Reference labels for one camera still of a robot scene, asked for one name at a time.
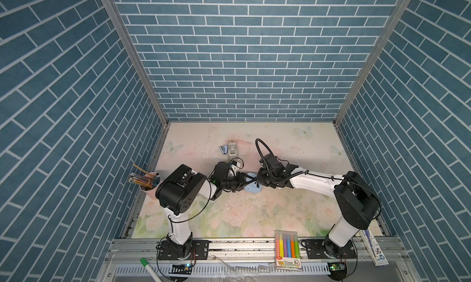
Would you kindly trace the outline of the light blue alarm clock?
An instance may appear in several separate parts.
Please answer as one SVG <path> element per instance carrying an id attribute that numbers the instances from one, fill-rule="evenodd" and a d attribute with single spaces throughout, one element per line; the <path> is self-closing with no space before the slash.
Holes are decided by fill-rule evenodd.
<path id="1" fill-rule="evenodd" d="M 254 172 L 246 173 L 246 182 L 247 185 L 244 186 L 244 190 L 253 194 L 259 193 L 262 190 L 262 185 L 257 182 L 257 174 Z"/>

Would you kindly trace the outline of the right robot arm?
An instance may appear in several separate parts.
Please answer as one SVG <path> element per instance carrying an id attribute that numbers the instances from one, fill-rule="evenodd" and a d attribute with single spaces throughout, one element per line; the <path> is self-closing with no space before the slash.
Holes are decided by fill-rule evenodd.
<path id="1" fill-rule="evenodd" d="M 290 164 L 287 167 L 263 165 L 257 181 L 271 188 L 303 189 L 335 198 L 341 217 L 323 241 L 324 252 L 329 257 L 341 257 L 351 247 L 351 239 L 359 231 L 368 229 L 381 213 L 380 198 L 352 171 L 345 175 L 328 175 Z"/>

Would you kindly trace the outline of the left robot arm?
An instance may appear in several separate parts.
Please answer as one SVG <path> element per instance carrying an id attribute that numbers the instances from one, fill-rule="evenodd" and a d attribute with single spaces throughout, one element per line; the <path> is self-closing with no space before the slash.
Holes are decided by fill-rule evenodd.
<path id="1" fill-rule="evenodd" d="M 218 163 L 209 176 L 195 172 L 185 164 L 180 165 L 157 187 L 155 197 L 167 214 L 173 244 L 182 246 L 193 238 L 187 211 L 198 195 L 215 201 L 223 191 L 238 192 L 255 178 L 236 170 L 233 162 Z"/>

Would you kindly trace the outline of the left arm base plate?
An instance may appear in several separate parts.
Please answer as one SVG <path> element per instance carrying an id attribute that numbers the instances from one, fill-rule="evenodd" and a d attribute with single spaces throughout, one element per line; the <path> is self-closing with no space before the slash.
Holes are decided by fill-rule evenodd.
<path id="1" fill-rule="evenodd" d="M 160 243 L 158 259 L 163 261 L 176 261 L 190 259 L 195 255 L 195 259 L 207 260 L 209 253 L 208 240 L 188 240 L 183 245 L 178 245 L 169 238 L 165 238 Z"/>

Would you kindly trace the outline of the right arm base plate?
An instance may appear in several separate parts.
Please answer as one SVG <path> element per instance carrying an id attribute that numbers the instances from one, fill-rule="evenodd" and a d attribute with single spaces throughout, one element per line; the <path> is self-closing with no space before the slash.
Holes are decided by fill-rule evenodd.
<path id="1" fill-rule="evenodd" d="M 299 241 L 309 259 L 356 259 L 354 243 L 350 240 L 343 247 L 336 245 L 328 237 L 315 237 Z"/>

